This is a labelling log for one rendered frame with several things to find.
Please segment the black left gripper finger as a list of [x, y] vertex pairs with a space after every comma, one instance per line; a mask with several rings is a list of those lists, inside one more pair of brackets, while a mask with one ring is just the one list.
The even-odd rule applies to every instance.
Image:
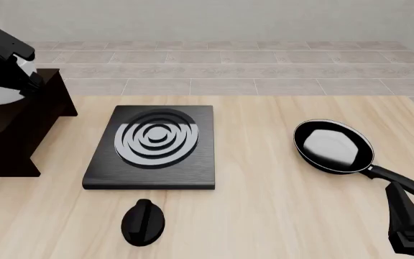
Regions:
[[20, 86], [21, 95], [34, 95], [38, 94], [45, 85], [44, 79], [36, 72], [31, 73], [30, 76], [25, 77]]

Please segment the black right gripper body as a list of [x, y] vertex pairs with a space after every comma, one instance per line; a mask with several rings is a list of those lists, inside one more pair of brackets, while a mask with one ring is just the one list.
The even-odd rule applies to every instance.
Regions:
[[414, 255], [414, 227], [399, 230], [389, 226], [388, 239], [396, 254]]

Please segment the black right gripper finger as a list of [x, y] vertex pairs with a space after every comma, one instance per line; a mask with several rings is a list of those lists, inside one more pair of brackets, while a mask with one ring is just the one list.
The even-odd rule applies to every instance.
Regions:
[[389, 232], [414, 232], [414, 203], [397, 182], [386, 189], [390, 212]]

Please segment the black frying pan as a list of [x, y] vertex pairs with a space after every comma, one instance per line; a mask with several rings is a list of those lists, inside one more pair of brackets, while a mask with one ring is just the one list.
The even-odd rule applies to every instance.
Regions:
[[312, 119], [294, 130], [293, 143], [304, 161], [320, 171], [395, 182], [414, 195], [414, 181], [374, 164], [374, 149], [359, 131], [334, 120]]

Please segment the flat black stove plate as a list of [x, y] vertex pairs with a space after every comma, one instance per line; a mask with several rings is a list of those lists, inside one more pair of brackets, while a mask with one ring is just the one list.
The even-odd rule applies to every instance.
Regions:
[[118, 105], [82, 180], [84, 189], [215, 188], [211, 105]]

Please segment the round black stove knob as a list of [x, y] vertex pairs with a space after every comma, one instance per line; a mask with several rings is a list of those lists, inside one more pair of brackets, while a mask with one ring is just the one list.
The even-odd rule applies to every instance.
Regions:
[[144, 247], [159, 239], [165, 228], [165, 216], [161, 208], [149, 199], [140, 199], [124, 215], [121, 233], [133, 246]]

